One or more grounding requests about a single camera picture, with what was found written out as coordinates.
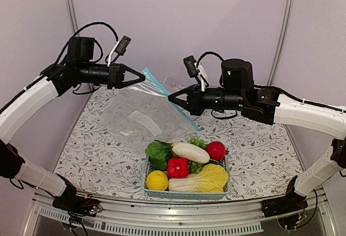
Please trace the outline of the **blue zipper clear bag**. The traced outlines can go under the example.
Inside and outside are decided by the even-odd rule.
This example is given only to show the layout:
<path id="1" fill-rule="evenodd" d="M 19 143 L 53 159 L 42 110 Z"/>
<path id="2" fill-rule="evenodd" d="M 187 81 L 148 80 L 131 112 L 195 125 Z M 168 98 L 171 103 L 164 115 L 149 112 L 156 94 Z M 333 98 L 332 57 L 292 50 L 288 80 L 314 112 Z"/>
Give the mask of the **blue zipper clear bag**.
<path id="1" fill-rule="evenodd" d="M 145 81 L 121 89 L 100 117 L 121 146 L 141 154 L 154 140 L 171 142 L 200 129 L 188 113 L 169 102 L 168 91 L 143 70 Z"/>

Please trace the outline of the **white radish with leaves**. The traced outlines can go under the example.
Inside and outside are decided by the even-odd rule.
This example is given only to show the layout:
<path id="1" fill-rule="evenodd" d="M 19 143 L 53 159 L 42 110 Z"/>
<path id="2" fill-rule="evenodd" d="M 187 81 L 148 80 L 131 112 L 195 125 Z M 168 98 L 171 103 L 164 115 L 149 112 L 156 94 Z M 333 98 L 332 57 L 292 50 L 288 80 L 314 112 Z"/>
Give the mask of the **white radish with leaves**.
<path id="1" fill-rule="evenodd" d="M 155 140 L 148 144 L 145 153 L 156 160 L 166 160 L 169 155 L 174 154 L 196 163 L 205 164 L 210 161 L 209 154 L 203 148 L 187 142 L 168 143 Z"/>

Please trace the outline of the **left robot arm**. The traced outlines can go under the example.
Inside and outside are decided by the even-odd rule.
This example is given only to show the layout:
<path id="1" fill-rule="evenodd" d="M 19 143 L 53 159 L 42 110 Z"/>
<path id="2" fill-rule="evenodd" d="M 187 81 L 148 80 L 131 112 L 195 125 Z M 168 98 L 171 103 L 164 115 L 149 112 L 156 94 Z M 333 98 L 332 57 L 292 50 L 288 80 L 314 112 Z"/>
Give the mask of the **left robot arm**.
<path id="1" fill-rule="evenodd" d="M 69 211 L 76 211 L 81 203 L 73 185 L 57 174 L 33 164 L 19 155 L 11 145 L 14 135 L 40 109 L 71 88 L 82 83 L 122 89 L 143 82 L 145 76 L 123 63 L 109 59 L 97 64 L 92 37 L 71 37 L 63 48 L 63 60 L 42 70 L 34 81 L 1 108 L 1 177 L 17 179 L 39 188 L 53 196 Z"/>

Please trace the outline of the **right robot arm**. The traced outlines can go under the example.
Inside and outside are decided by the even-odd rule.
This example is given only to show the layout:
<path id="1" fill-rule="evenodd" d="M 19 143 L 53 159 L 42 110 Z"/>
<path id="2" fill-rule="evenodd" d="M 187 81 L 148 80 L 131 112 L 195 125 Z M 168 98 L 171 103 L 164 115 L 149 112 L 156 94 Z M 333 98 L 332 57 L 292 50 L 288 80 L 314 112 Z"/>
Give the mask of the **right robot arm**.
<path id="1" fill-rule="evenodd" d="M 241 112 L 265 124 L 298 126 L 333 137 L 331 146 L 306 171 L 291 179 L 280 208 L 291 212 L 301 198 L 345 169 L 345 109 L 299 99 L 277 87 L 254 84 L 250 62 L 232 58 L 221 63 L 219 87 L 191 85 L 170 94 L 168 100 L 200 116 L 206 110 Z"/>

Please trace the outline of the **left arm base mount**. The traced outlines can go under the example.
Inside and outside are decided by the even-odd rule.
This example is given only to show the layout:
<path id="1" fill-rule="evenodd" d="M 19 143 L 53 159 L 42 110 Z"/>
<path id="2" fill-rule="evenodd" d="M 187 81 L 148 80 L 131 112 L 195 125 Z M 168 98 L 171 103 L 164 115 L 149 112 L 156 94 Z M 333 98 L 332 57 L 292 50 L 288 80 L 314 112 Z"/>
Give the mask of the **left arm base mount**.
<path id="1" fill-rule="evenodd" d="M 91 194 L 78 196 L 76 187 L 66 178 L 58 175 L 66 185 L 61 196 L 55 196 L 52 206 L 54 208 L 68 211 L 78 216 L 93 216 L 103 210 L 99 200 L 94 199 Z"/>

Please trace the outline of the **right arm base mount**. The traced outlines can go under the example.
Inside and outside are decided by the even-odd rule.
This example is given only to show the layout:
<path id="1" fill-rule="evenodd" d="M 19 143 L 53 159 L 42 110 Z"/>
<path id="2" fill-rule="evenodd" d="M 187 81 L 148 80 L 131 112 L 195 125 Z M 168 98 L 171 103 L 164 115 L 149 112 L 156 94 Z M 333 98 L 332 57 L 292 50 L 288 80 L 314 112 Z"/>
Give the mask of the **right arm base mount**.
<path id="1" fill-rule="evenodd" d="M 295 230 L 307 217 L 307 206 L 306 197 L 295 193 L 261 202 L 264 217 L 277 217 L 279 226 L 287 231 Z"/>

